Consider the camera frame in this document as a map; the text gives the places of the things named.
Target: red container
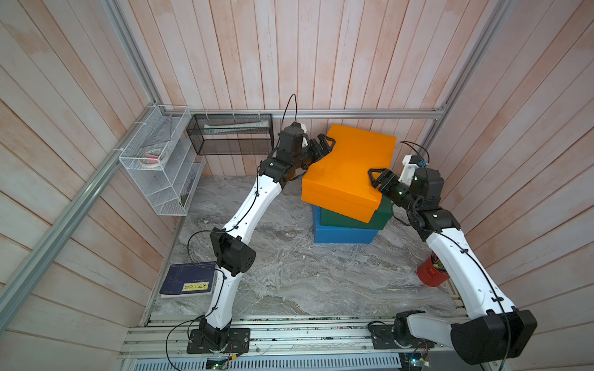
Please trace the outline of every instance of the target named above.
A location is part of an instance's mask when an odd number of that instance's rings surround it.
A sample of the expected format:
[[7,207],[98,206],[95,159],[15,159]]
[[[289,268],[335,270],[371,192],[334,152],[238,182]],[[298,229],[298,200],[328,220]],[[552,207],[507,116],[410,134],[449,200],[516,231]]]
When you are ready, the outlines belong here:
[[437,287],[447,281],[450,276],[435,253],[417,268],[416,275],[427,286]]

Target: gray marble surface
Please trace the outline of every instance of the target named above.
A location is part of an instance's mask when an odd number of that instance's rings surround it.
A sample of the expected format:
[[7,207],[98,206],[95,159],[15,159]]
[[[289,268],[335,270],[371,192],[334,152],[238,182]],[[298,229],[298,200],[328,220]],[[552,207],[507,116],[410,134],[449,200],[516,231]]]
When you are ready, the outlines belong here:
[[[200,179],[170,264],[190,262],[186,244],[198,230],[222,227],[234,215],[254,177]],[[301,201],[300,181],[287,184],[268,207],[250,242],[256,253],[244,274],[233,317],[252,315],[393,316],[421,309],[454,315],[444,287],[422,284],[416,268],[431,253],[411,227],[392,219],[370,245],[314,243],[311,205]],[[196,261],[213,261],[209,233],[190,243]],[[199,315],[211,294],[157,298],[155,315]]]

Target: black mesh basket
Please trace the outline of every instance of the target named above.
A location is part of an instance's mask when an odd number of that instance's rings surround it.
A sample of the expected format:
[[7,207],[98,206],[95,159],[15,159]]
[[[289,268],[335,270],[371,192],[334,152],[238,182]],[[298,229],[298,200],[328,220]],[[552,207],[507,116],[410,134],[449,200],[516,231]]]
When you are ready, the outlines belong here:
[[187,132],[201,156],[268,154],[274,145],[272,115],[194,115]]

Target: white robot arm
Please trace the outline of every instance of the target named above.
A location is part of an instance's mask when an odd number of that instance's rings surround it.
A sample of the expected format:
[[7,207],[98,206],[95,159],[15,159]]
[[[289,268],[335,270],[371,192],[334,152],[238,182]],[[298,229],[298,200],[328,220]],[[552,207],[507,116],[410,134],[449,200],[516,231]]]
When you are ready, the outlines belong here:
[[[296,179],[295,170],[307,170],[332,151],[333,139],[323,134],[318,138],[319,143],[309,140],[305,128],[296,122],[285,128],[279,146],[260,164],[254,186],[237,213],[223,229],[211,232],[218,276],[210,311],[201,318],[200,336],[195,339],[204,347],[213,351],[226,347],[235,294],[256,256],[248,246],[254,229],[285,184]],[[440,258],[460,292],[468,318],[398,313],[394,340],[402,346],[427,341],[444,344],[470,364],[517,357],[534,332],[536,320],[528,310],[517,310],[501,292],[470,249],[459,223],[438,206],[443,186],[439,172],[427,168],[420,156],[406,156],[403,164],[399,178],[388,169],[370,169],[372,186],[406,209],[410,225]]]

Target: stacked boxes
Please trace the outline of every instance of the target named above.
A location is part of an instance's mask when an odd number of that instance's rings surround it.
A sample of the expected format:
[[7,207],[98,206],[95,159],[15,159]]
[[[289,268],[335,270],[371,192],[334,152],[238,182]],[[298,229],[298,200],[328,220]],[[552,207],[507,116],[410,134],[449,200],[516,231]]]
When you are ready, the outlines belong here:
[[391,217],[391,203],[371,186],[369,169],[390,168],[396,138],[333,125],[334,150],[311,166],[302,200],[314,207],[316,243],[371,243]]

